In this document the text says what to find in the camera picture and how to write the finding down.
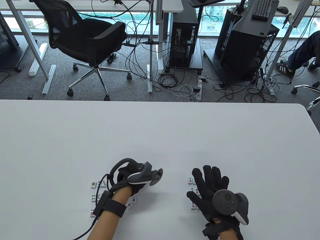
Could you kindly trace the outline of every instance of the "computer mouse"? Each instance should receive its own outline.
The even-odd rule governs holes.
[[[288,9],[287,7],[278,7],[278,8],[277,8],[277,11],[278,11],[278,12],[281,12],[281,13],[283,13],[283,14],[288,14],[289,9]]]

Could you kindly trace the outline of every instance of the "black sneaker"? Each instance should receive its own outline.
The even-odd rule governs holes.
[[[315,62],[316,62],[316,60],[314,59],[314,60],[309,64],[309,66],[307,67],[309,71],[313,71],[313,70],[315,70],[316,68],[318,68],[318,66],[314,64]]]
[[[290,70],[290,69],[288,68],[288,65],[287,65],[286,63],[279,63],[279,62],[277,62],[277,63],[276,63],[276,66],[275,66],[275,69],[276,69],[279,73],[284,74],[284,75],[286,75],[286,76],[288,76],[288,77],[293,77],[294,74],[296,73],[295,70]]]

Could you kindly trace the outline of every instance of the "forearm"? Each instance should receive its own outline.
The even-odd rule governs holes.
[[[132,188],[125,187],[115,192],[112,199],[126,204],[132,194]],[[120,217],[113,212],[103,211],[93,230],[91,231],[88,240],[112,240]]]
[[[220,223],[220,220],[214,220],[215,223]],[[238,240],[237,234],[233,228],[219,233],[220,240]]]

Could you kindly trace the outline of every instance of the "keyboard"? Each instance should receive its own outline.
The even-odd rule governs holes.
[[[259,0],[254,6],[252,18],[262,21],[268,21],[272,0]]]

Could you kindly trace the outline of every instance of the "power strip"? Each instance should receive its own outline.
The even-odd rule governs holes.
[[[205,80],[206,78],[205,78],[205,76],[201,76],[201,75],[200,75],[200,76],[199,76],[199,79],[198,79],[198,87],[200,88],[200,92],[197,94],[197,97],[196,97],[198,101],[201,100],[201,95],[202,95],[202,83],[203,83],[203,82],[206,82],[206,80],[205,80],[205,81],[202,81],[202,79]]]

